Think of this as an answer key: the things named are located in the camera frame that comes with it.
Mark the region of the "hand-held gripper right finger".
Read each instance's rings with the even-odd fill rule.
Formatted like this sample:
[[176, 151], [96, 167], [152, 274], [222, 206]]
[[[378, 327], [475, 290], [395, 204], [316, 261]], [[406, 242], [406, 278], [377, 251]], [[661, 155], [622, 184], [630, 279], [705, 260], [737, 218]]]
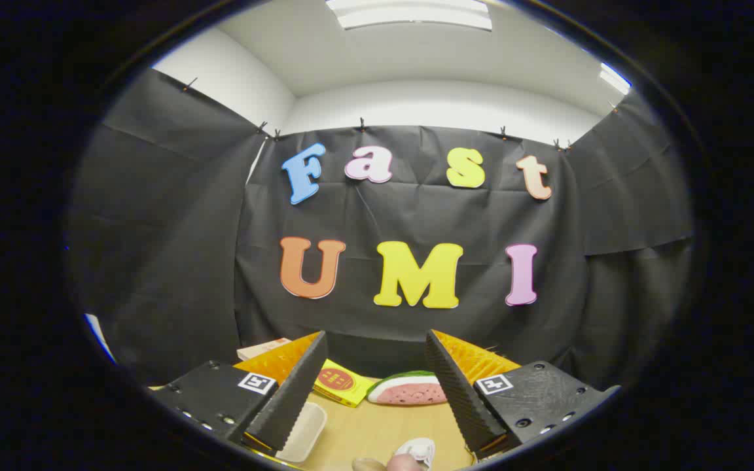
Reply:
[[431, 329], [425, 357], [476, 459], [505, 459], [574, 431], [619, 394], [597, 389], [545, 361], [516, 364]]

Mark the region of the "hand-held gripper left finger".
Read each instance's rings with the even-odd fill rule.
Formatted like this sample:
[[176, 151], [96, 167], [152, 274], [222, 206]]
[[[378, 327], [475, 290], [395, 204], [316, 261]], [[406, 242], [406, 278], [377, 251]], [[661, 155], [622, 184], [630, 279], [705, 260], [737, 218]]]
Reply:
[[326, 333], [318, 331], [233, 366], [209, 360], [152, 394], [219, 440], [273, 457], [287, 444], [326, 359]]

